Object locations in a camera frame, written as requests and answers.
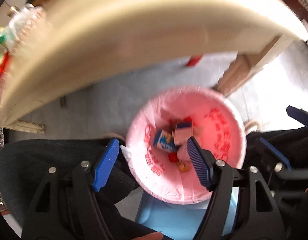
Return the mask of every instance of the trash bin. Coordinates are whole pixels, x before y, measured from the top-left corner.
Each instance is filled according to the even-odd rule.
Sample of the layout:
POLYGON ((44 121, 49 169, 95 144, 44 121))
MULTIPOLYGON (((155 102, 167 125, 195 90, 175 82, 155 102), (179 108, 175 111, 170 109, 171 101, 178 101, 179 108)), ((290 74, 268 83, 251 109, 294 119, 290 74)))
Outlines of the trash bin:
POLYGON ((235 107, 220 93, 185 86, 167 90, 140 109, 129 128, 124 156, 131 173, 150 195, 173 204, 194 204, 207 200, 211 192, 203 187, 194 168, 180 172, 169 162, 168 153, 153 147, 158 130, 190 117, 202 129, 196 138, 203 149, 230 166, 243 165, 246 136, 235 107))

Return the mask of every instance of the tiled floor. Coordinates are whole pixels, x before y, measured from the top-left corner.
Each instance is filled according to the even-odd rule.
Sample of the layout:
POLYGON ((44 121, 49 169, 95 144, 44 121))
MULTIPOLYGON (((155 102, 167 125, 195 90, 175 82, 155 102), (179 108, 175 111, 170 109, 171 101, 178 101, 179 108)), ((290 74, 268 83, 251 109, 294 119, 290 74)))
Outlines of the tiled floor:
MULTIPOLYGON (((211 87, 234 60, 236 53, 205 55, 195 68, 184 68, 180 58, 122 74, 68 95, 67 107, 51 102, 24 117, 44 123, 46 134, 10 131, 9 141, 32 138, 99 138, 108 131, 125 135, 131 120, 148 99, 162 90, 181 85, 211 87)), ((243 121, 258 119, 263 130, 298 128, 302 125, 286 114, 292 105, 308 110, 308 49, 292 43, 229 100, 243 121)), ((124 217, 135 219, 142 189, 133 191, 117 204, 124 217)))

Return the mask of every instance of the silver bolt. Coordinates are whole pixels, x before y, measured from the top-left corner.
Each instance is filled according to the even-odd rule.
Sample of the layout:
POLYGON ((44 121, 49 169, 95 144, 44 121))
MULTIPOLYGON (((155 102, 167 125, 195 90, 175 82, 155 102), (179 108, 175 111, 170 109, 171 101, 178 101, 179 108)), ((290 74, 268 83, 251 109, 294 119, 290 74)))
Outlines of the silver bolt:
POLYGON ((55 167, 50 167, 50 168, 48 169, 48 172, 49 172, 49 173, 55 173, 55 172, 56 172, 56 168, 55 168, 55 167))
POLYGON ((250 171, 251 171, 252 173, 257 173, 257 172, 258 172, 258 169, 257 169, 255 166, 251 166, 251 167, 250 167, 250 171))
POLYGON ((83 167, 83 168, 87 168, 88 166, 89 166, 89 161, 82 161, 81 162, 81 166, 83 167))
POLYGON ((216 165, 219 166, 219 167, 224 167, 224 166, 225 166, 225 161, 223 161, 223 160, 217 160, 217 161, 216 161, 216 165))
POLYGON ((276 173, 280 172, 281 169, 283 168, 283 164, 282 163, 277 163, 274 170, 276 173))

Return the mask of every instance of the blue plastic stool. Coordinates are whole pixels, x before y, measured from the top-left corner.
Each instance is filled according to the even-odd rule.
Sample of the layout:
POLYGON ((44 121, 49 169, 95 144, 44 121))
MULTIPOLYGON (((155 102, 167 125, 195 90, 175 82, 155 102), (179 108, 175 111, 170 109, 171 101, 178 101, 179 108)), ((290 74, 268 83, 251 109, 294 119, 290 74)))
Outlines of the blue plastic stool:
MULTIPOLYGON (((232 231, 238 199, 238 187, 232 189, 230 208, 223 236, 232 231)), ((191 240, 204 217, 209 200, 192 205, 177 205, 160 201, 144 192, 135 222, 147 226, 174 240, 191 240)))

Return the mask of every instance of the black pants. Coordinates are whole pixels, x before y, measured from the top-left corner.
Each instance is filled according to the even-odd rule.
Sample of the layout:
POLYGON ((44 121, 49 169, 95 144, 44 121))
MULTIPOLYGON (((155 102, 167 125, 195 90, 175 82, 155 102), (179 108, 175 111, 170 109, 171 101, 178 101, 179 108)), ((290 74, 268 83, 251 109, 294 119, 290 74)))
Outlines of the black pants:
MULTIPOLYGON (((260 133, 247 136, 244 167, 259 166, 253 142, 260 133)), ((262 137, 289 158, 292 167, 308 167, 308 129, 273 131, 262 137)), ((26 140, 7 144, 0 151, 0 191, 18 223, 23 226, 26 210, 46 171, 51 166, 72 169, 82 160, 96 161, 108 141, 26 140)), ((124 219, 114 206, 135 188, 123 156, 119 155, 106 186, 96 194, 100 210, 114 239, 130 240, 153 230, 124 219)))

